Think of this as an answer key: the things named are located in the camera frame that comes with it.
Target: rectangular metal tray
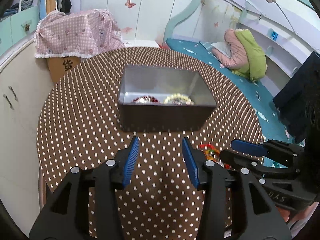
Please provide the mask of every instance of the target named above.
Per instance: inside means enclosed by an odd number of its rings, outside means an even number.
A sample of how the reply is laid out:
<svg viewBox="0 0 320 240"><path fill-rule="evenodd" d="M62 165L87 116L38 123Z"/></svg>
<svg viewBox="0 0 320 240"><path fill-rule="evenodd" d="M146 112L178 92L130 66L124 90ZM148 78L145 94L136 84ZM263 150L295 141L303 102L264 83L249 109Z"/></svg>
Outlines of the rectangular metal tray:
<svg viewBox="0 0 320 240"><path fill-rule="evenodd" d="M162 104L167 96L189 96L194 105ZM137 104L153 96L160 103ZM217 103L199 72L167 67L128 65L121 80L118 108L125 131L199 130Z"/></svg>

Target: round table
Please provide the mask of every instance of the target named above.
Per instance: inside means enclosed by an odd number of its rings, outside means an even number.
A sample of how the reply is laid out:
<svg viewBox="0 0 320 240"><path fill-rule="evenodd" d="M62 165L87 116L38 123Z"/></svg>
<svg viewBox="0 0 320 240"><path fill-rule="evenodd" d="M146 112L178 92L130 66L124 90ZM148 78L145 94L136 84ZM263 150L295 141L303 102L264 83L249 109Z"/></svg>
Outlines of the round table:
<svg viewBox="0 0 320 240"><path fill-rule="evenodd" d="M119 126L117 96L127 64L199 71L217 108L199 131L135 133ZM167 49L124 48L94 56L55 84L41 110L37 150L46 183L53 191L73 166L90 169L140 139L140 154L125 191L118 191L119 216L126 239L195 239L205 192L191 184L180 143L194 148L211 143L230 148L234 138L263 140L254 109L242 92L212 66ZM89 193L90 234L95 236L94 192ZM230 207L230 195L227 194ZM228 210L227 224L231 220Z"/></svg>

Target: mattress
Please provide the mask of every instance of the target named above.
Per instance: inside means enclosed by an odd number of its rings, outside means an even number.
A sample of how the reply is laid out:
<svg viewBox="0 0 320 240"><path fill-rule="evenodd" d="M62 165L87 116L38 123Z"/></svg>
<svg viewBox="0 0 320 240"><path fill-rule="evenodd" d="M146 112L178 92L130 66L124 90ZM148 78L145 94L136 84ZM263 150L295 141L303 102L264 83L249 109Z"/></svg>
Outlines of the mattress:
<svg viewBox="0 0 320 240"><path fill-rule="evenodd" d="M233 74L231 70L223 67L215 56L208 52L200 43L167 39L167 45L172 50L195 57L209 64L229 78L241 90L254 108L265 140L273 139L294 143L294 138L289 135L286 127L278 119L279 112L272 101L273 96L260 81L252 83L246 78ZM273 161L265 158L264 165L271 167Z"/></svg>

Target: white cabinet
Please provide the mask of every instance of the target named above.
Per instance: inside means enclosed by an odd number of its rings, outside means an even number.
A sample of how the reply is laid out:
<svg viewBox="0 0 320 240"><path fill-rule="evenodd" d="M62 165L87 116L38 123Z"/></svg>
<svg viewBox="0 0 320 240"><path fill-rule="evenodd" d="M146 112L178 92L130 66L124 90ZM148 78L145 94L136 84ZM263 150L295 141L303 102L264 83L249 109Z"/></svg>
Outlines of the white cabinet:
<svg viewBox="0 0 320 240"><path fill-rule="evenodd" d="M0 73L0 198L26 235L40 212L36 129L53 88L46 60L35 52L31 43Z"/></svg>

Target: orange butterfly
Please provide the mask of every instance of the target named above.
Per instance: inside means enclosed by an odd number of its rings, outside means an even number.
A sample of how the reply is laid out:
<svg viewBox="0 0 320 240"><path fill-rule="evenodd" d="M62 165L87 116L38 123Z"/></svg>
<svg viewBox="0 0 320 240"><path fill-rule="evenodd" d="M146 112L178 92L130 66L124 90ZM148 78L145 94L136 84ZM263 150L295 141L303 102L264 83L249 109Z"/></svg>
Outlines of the orange butterfly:
<svg viewBox="0 0 320 240"><path fill-rule="evenodd" d="M131 3L130 0L127 0L127 2L125 3L125 6L127 6L129 9L131 9L133 6L135 6L135 3Z"/></svg>

